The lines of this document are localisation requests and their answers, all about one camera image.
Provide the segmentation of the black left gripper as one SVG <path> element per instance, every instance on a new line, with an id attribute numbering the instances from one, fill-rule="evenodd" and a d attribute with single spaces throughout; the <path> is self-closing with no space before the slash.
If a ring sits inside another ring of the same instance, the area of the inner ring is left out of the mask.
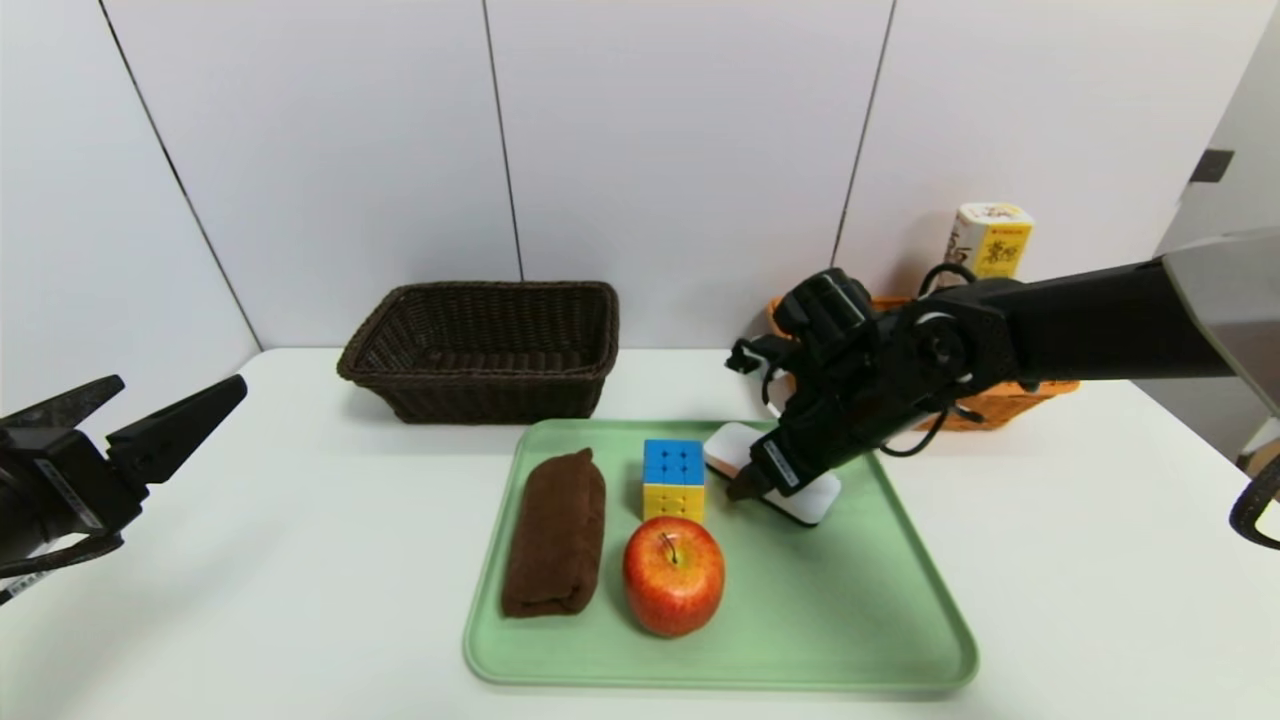
<path id="1" fill-rule="evenodd" d="M 49 429 L 78 427 L 124 388 L 106 375 L 1 419 L 4 569 L 56 569 L 101 553 L 35 556 L 68 536 L 115 541 L 141 515 L 145 487 L 170 480 L 248 393 L 239 374 L 219 380 L 109 434 L 109 459 L 77 429 Z"/>

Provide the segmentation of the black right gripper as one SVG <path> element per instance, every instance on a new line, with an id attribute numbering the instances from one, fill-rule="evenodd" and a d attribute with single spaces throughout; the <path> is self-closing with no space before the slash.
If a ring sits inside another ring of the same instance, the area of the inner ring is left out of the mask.
<path id="1" fill-rule="evenodd" d="M 774 489 L 790 497 L 859 454 L 861 434 L 837 406 L 790 404 L 776 428 L 751 446 L 751 462 L 730 478 L 726 496 L 737 502 Z"/>

